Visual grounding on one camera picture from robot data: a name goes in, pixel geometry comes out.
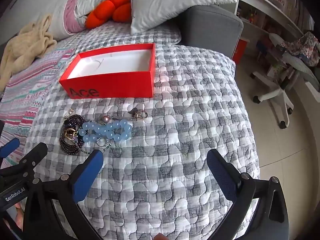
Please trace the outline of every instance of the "toy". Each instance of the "toy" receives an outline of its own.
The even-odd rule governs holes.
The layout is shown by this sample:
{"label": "toy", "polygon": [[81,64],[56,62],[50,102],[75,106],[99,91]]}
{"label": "toy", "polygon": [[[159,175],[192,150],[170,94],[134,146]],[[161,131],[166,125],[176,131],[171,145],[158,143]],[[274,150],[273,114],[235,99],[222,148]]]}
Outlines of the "toy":
{"label": "toy", "polygon": [[101,2],[87,17],[85,27],[96,28],[111,17],[115,22],[131,22],[131,0],[105,0]]}

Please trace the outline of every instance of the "beige tile floor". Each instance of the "beige tile floor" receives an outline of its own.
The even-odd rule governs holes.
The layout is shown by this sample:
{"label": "beige tile floor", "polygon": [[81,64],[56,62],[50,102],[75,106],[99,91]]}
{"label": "beige tile floor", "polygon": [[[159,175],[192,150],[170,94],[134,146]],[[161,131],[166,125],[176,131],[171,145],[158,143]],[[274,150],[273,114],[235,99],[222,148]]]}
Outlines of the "beige tile floor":
{"label": "beige tile floor", "polygon": [[311,128],[303,106],[292,90],[288,93],[294,104],[290,125],[281,130],[281,109],[271,101],[252,102],[254,95],[267,88],[249,77],[253,71],[263,73],[254,58],[244,56],[236,66],[236,83],[241,92],[252,125],[260,165],[261,179],[277,176],[280,180],[288,210],[290,239],[294,239],[308,222],[316,201],[318,171],[314,163]]}

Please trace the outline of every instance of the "tan fabric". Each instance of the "tan fabric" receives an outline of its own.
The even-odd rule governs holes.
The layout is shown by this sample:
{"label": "tan fabric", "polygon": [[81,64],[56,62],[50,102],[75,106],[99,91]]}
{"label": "tan fabric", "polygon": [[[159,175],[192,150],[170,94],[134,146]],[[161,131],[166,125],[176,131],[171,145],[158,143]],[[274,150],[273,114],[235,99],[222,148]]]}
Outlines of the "tan fabric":
{"label": "tan fabric", "polygon": [[29,23],[9,40],[0,64],[0,92],[12,75],[28,68],[36,57],[42,57],[57,44],[47,32],[51,18],[51,15],[46,15],[37,23]]}

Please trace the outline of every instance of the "tile grout line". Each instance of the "tile grout line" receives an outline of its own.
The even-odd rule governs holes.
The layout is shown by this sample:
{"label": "tile grout line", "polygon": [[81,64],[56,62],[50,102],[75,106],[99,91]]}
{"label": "tile grout line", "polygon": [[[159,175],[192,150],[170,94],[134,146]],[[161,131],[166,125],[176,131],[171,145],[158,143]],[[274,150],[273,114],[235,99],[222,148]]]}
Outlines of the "tile grout line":
{"label": "tile grout line", "polygon": [[275,162],[273,162],[273,163],[269,163],[269,164],[260,166],[260,168],[265,167],[265,166],[268,166],[268,165],[270,165],[270,164],[277,163],[277,162],[279,162],[279,161],[282,161],[282,160],[284,160],[284,159],[286,159],[286,158],[288,158],[288,157],[290,157],[290,156],[292,156],[292,155],[294,155],[294,154],[296,154],[296,153],[298,153],[298,152],[301,152],[301,151],[303,151],[303,150],[304,150],[304,149],[301,149],[301,150],[299,150],[299,151],[297,151],[297,152],[295,152],[295,153],[293,153],[293,154],[291,154],[291,155],[289,155],[289,156],[287,156],[287,157],[284,157],[284,158],[282,158],[282,159],[280,159],[280,160],[278,160],[278,161],[275,161]]}

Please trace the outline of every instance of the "metal screw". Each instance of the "metal screw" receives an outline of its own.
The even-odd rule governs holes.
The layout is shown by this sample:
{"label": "metal screw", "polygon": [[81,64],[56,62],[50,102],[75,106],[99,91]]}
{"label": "metal screw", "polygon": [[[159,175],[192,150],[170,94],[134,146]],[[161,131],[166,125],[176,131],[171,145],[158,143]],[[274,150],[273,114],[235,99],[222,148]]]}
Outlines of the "metal screw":
{"label": "metal screw", "polygon": [[278,183],[279,182],[279,179],[277,178],[277,177],[271,177],[271,180],[273,181],[273,182],[275,182],[275,183]]}
{"label": "metal screw", "polygon": [[69,174],[63,174],[61,177],[60,177],[61,180],[67,180],[69,179]]}
{"label": "metal screw", "polygon": [[33,183],[33,184],[37,184],[39,181],[40,181],[40,180],[39,180],[38,178],[35,178],[35,179],[32,181],[32,183]]}
{"label": "metal screw", "polygon": [[241,173],[241,177],[242,177],[243,179],[249,179],[249,178],[250,178],[250,175],[249,175],[248,173],[246,173],[246,172],[243,172],[243,173]]}

